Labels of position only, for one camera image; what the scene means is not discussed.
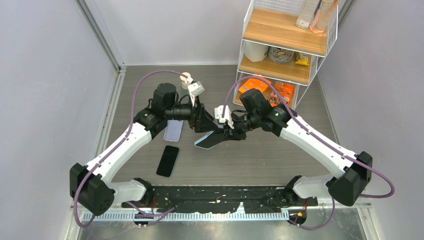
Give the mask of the bare black phone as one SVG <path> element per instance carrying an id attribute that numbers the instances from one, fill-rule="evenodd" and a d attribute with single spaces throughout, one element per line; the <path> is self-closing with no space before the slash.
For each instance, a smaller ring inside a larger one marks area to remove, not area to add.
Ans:
<path id="1" fill-rule="evenodd" d="M 158 167 L 156 169 L 156 174 L 161 177 L 170 178 L 179 153 L 180 149 L 178 147 L 167 145 L 163 150 Z"/>

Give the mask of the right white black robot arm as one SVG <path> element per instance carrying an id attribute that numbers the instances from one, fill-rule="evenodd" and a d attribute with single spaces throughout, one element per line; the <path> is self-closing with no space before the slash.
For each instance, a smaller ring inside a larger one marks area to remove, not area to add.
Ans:
<path id="1" fill-rule="evenodd" d="M 328 175 L 306 177 L 297 175 L 285 187 L 285 198 L 291 205 L 299 205 L 304 199 L 332 197 L 340 204 L 353 206 L 371 181 L 371 171 L 349 160 L 355 158 L 368 167 L 373 159 L 365 151 L 355 154 L 342 148 L 307 125 L 291 108 L 283 104 L 271 106 L 257 89 L 241 95 L 246 114 L 234 118 L 232 125 L 209 132 L 195 142 L 195 146 L 210 149 L 224 141 L 246 139 L 246 133 L 257 128 L 271 132 L 277 137 L 300 147 L 319 161 Z"/>

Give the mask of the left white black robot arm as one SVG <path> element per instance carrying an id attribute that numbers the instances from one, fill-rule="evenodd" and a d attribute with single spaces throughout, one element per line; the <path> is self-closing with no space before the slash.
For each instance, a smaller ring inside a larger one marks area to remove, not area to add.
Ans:
<path id="1" fill-rule="evenodd" d="M 119 169 L 143 146 L 164 130 L 169 120 L 187 121 L 196 133 L 217 129 L 214 117 L 200 102 L 204 92 L 200 82 L 188 87 L 188 103 L 178 100 L 176 87 L 161 83 L 153 92 L 146 108 L 131 120 L 124 133 L 104 152 L 85 165 L 74 164 L 69 171 L 70 196 L 94 216 L 100 216 L 111 206 L 135 201 L 141 207 L 153 202 L 150 184 L 140 178 L 127 182 L 112 182 Z"/>

